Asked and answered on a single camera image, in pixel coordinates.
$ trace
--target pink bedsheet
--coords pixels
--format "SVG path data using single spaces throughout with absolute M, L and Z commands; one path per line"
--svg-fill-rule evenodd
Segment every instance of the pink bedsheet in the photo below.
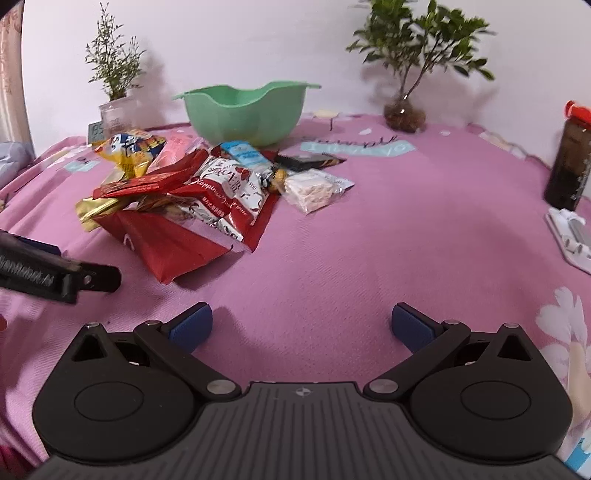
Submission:
M 326 121 L 305 119 L 293 138 L 363 143 L 394 135 L 374 116 L 334 125 L 330 132 Z M 82 293 L 76 306 L 0 291 L 8 321 L 0 334 L 4 443 L 33 464 L 46 458 L 31 407 L 86 322 L 131 330 L 206 301 L 214 331 L 195 355 L 242 385 L 363 385 L 408 356 L 388 327 L 393 305 L 405 301 L 473 330 L 518 322 L 565 385 L 567 368 L 577 369 L 569 391 L 576 386 L 578 424 L 561 452 L 568 456 L 591 412 L 589 322 L 581 306 L 591 301 L 591 277 L 562 259 L 545 224 L 548 170 L 459 129 L 431 125 L 400 138 L 417 150 L 394 158 L 353 156 L 331 167 L 356 183 L 335 204 L 304 216 L 280 200 L 253 254 L 230 253 L 169 286 L 106 232 L 85 233 L 78 223 L 74 204 L 112 164 L 77 173 L 52 167 L 31 180 L 0 213 L 0 228 L 57 244 L 74 258 L 117 265 L 123 285 L 110 295 Z M 586 202 L 580 212 L 591 218 Z

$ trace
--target pink curtain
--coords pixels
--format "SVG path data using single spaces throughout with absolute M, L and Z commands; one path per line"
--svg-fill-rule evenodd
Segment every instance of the pink curtain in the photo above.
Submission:
M 0 20 L 0 142 L 31 144 L 21 68 L 21 1 Z

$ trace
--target mint green plastic bowl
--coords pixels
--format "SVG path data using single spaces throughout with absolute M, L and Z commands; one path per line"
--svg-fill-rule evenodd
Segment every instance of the mint green plastic bowl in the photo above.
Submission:
M 271 82 L 257 90 L 215 85 L 182 93 L 173 100 L 184 99 L 191 125 L 210 144 L 244 140 L 266 147 L 295 128 L 308 88 L 321 87 L 306 82 Z

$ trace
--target clear plastic wrapper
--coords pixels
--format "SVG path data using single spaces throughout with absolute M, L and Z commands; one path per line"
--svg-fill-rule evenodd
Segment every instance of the clear plastic wrapper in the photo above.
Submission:
M 354 184 L 350 180 L 310 169 L 287 177 L 281 194 L 306 215 L 334 202 Z

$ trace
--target blue snack package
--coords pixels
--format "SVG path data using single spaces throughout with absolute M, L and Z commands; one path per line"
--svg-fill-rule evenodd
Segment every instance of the blue snack package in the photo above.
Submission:
M 243 167 L 259 175 L 272 167 L 272 163 L 248 142 L 224 142 L 220 146 L 235 160 L 238 160 Z

